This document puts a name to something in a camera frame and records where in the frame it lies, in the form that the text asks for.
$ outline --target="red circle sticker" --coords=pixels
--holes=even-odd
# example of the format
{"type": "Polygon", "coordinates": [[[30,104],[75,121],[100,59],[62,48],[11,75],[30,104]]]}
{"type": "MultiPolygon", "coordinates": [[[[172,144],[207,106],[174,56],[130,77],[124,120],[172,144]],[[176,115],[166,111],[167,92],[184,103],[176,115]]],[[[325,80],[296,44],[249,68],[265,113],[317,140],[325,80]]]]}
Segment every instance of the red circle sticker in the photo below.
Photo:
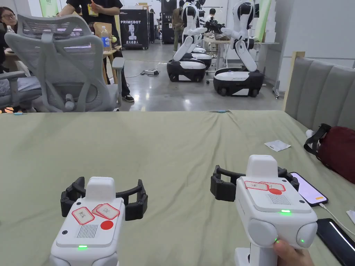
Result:
{"type": "Polygon", "coordinates": [[[275,195],[281,195],[282,191],[277,189],[277,188],[271,188],[269,189],[270,193],[275,194],[275,195]]]}
{"type": "Polygon", "coordinates": [[[113,227],[113,222],[112,221],[104,221],[100,225],[102,230],[109,230],[113,227]]]}

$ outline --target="mesh backrest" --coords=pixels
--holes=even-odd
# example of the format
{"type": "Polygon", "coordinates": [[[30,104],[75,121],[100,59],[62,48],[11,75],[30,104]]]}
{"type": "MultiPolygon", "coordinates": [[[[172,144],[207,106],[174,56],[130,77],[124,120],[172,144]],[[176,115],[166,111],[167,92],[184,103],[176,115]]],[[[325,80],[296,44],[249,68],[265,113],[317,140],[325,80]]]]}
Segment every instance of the mesh backrest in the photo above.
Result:
{"type": "Polygon", "coordinates": [[[30,17],[19,16],[19,24],[24,25],[21,33],[9,33],[5,38],[40,81],[44,103],[51,111],[66,111],[66,94],[77,102],[75,111],[107,108],[110,96],[102,76],[103,44],[91,34],[82,18],[32,21],[30,17]]]}
{"type": "Polygon", "coordinates": [[[317,130],[321,123],[355,130],[355,70],[297,58],[285,112],[317,130]]]}
{"type": "Polygon", "coordinates": [[[56,40],[90,35],[86,22],[78,16],[58,18],[26,17],[18,15],[17,33],[30,38],[41,39],[43,32],[51,32],[56,40]]]}

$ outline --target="hand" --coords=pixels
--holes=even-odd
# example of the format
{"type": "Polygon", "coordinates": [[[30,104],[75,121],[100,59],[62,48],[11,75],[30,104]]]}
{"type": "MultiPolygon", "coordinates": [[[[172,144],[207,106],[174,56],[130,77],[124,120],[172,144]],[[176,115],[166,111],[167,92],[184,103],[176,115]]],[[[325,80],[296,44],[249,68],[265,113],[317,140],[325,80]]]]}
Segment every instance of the hand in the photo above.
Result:
{"type": "Polygon", "coordinates": [[[276,241],[274,251],[279,256],[277,266],[314,266],[307,250],[295,250],[282,240],[276,241]]]}
{"type": "Polygon", "coordinates": [[[102,6],[95,4],[93,0],[91,0],[91,8],[95,13],[102,13],[104,9],[102,6]]]}

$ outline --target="power strip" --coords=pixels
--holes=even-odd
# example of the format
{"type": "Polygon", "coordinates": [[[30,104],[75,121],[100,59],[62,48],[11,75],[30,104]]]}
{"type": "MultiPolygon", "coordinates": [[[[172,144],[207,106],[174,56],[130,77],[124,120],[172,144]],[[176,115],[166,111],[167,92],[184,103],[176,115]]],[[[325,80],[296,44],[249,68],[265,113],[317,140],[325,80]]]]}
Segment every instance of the power strip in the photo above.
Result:
{"type": "Polygon", "coordinates": [[[159,72],[157,70],[143,70],[141,75],[157,76],[159,72]]]}

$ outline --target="polished gray floor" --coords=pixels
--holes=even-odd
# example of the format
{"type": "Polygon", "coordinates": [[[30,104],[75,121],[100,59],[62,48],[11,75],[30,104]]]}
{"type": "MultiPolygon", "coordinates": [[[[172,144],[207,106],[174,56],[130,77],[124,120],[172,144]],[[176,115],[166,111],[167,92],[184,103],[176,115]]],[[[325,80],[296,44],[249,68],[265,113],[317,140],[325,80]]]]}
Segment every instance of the polished gray floor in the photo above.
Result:
{"type": "Polygon", "coordinates": [[[121,111],[214,111],[214,110],[280,110],[282,99],[276,100],[270,87],[263,87],[257,98],[222,97],[213,84],[169,80],[166,65],[173,57],[173,45],[151,44],[149,49],[125,50],[126,80],[135,103],[123,102],[121,111]],[[157,77],[139,75],[143,70],[160,71],[157,77]]]}

